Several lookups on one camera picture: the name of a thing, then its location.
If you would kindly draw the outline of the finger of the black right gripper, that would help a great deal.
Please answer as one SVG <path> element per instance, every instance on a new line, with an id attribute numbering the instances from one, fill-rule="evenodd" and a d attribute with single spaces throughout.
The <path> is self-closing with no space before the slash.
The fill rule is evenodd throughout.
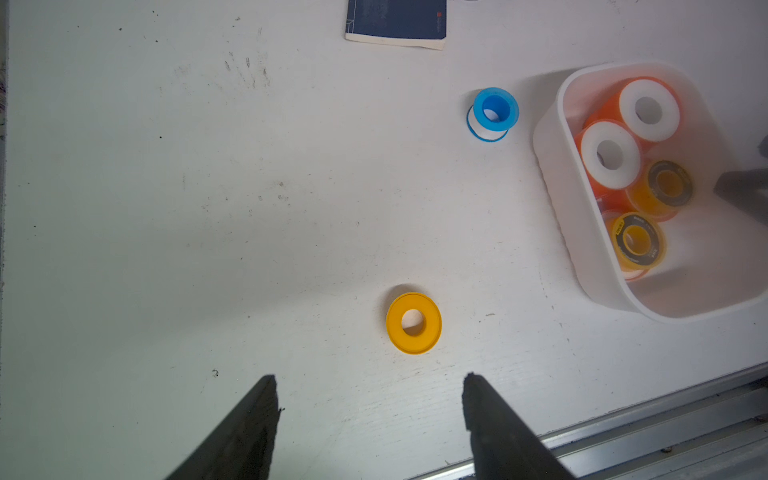
<path id="1" fill-rule="evenodd" d="M 725 172 L 713 192 L 752 220 L 767 225 L 767 168 Z"/>

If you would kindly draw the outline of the yellow black tape roll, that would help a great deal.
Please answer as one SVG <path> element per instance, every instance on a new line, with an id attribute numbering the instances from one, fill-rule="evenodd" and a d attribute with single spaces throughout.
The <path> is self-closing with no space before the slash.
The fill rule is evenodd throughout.
<path id="1" fill-rule="evenodd" d="M 604 212 L 602 218 L 622 272 L 643 273 L 662 263 L 667 242 L 652 218 L 637 211 L 616 210 Z"/>
<path id="2" fill-rule="evenodd" d="M 678 163 L 659 160 L 647 166 L 638 180 L 626 189 L 631 208 L 658 222 L 673 218 L 693 199 L 694 185 L 688 171 Z"/>

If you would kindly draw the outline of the plain yellow tape roll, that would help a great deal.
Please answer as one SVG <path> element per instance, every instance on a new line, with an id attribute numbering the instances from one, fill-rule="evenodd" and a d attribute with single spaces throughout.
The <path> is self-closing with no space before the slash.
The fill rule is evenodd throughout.
<path id="1" fill-rule="evenodd" d="M 401 352 L 421 355 L 431 350 L 442 334 L 442 316 L 428 296 L 409 292 L 397 297 L 386 316 L 392 344 Z"/>

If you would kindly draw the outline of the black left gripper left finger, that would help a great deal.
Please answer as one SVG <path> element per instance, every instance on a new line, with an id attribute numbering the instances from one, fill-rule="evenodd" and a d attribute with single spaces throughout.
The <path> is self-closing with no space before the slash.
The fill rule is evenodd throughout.
<path id="1" fill-rule="evenodd" d="M 171 479 L 266 479 L 281 410 L 277 382 L 263 376 Z"/>

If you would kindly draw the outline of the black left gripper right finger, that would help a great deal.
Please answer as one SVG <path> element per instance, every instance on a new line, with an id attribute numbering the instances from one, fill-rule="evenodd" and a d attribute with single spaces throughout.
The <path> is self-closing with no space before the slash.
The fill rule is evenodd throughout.
<path id="1" fill-rule="evenodd" d="M 463 381 L 462 405 L 478 479 L 572 479 L 481 375 Z"/>

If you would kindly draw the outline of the orange tape roll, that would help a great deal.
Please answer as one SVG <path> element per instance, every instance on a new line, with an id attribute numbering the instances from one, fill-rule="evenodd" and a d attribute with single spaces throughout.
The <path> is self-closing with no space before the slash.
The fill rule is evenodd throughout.
<path id="1" fill-rule="evenodd" d="M 641 143 L 655 144 L 672 138 L 682 117 L 680 100 L 670 86 L 656 78 L 639 77 L 624 82 L 587 117 L 584 127 L 612 120 Z"/>
<path id="2" fill-rule="evenodd" d="M 596 198 L 626 189 L 640 175 L 640 147 L 621 123 L 595 121 L 579 132 L 574 141 Z"/>
<path id="3" fill-rule="evenodd" d="M 622 274 L 623 278 L 627 281 L 635 281 L 640 278 L 642 278 L 644 275 L 649 273 L 649 269 L 642 269 L 642 270 L 626 270 L 621 268 L 620 273 Z"/>

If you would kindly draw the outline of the blue sealing tape roll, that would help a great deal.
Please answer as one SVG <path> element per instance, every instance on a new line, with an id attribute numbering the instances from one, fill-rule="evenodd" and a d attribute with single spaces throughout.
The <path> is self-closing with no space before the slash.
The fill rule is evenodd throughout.
<path id="1" fill-rule="evenodd" d="M 495 143 L 503 139 L 520 116 L 517 100 L 501 88 L 486 88 L 474 98 L 466 114 L 469 131 L 479 140 Z"/>

